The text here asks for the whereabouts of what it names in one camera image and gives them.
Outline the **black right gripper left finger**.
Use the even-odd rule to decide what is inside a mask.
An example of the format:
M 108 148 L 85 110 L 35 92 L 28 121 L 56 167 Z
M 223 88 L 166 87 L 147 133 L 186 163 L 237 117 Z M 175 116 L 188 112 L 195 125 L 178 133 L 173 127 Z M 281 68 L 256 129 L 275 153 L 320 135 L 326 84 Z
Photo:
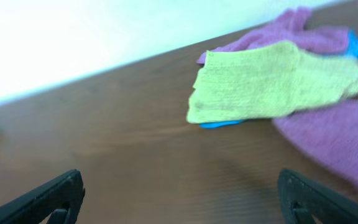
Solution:
M 81 172 L 72 169 L 0 207 L 0 224 L 75 224 L 85 197 Z

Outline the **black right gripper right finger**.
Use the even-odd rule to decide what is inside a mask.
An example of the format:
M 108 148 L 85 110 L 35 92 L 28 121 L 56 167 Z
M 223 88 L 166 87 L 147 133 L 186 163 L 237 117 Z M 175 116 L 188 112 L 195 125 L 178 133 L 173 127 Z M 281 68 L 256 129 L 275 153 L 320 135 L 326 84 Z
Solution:
M 286 224 L 358 223 L 358 204 L 290 169 L 278 180 L 280 208 Z

